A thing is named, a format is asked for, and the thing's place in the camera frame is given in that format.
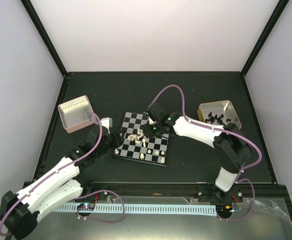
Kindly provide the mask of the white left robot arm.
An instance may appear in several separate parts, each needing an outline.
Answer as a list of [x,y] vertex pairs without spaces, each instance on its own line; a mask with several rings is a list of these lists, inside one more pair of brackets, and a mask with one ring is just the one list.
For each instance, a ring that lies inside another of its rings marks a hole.
[[121,131],[96,126],[42,177],[17,193],[5,193],[0,204],[0,236],[13,235],[21,240],[58,206],[99,194],[83,172],[122,144]]

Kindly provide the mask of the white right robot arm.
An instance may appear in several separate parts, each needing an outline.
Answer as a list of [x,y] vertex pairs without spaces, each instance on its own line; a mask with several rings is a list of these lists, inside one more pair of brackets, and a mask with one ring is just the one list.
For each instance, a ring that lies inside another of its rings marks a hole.
[[171,114],[154,103],[144,114],[148,123],[141,129],[148,138],[175,134],[197,140],[212,147],[219,155],[221,168],[212,187],[212,195],[220,202],[231,196],[231,188],[239,176],[241,167],[251,156],[252,149],[239,135],[240,129],[233,123],[226,126],[203,123],[183,116]]

